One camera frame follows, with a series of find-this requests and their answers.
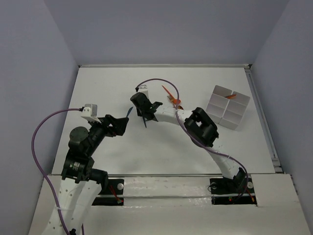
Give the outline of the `orange plastic fork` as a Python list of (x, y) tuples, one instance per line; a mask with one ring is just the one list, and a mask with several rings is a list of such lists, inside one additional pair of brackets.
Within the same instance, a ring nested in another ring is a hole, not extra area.
[(232, 95), (226, 96), (226, 98), (233, 99), (235, 96), (236, 96), (236, 94), (232, 94)]

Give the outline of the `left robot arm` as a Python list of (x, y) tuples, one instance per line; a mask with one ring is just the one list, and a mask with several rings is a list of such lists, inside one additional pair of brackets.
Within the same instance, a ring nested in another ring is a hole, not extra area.
[(54, 207), (44, 235), (64, 235), (64, 226), (71, 235), (82, 232), (82, 225), (95, 198), (108, 189), (106, 171), (93, 168), (93, 153), (105, 137), (122, 136), (129, 118), (105, 115), (88, 118), (90, 129), (79, 126), (69, 134), (58, 203)]

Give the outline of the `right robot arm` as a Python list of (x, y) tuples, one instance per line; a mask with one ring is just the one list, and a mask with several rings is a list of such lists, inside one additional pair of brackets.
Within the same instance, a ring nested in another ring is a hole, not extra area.
[(161, 102), (152, 103), (141, 92), (135, 93), (130, 101), (137, 114), (144, 121), (158, 121), (179, 125), (191, 141), (209, 153), (222, 173), (221, 194), (237, 193), (242, 196), (248, 184), (246, 168), (233, 157), (213, 149), (213, 142), (219, 138), (218, 128), (208, 114), (200, 107), (194, 110), (180, 110), (165, 106)]

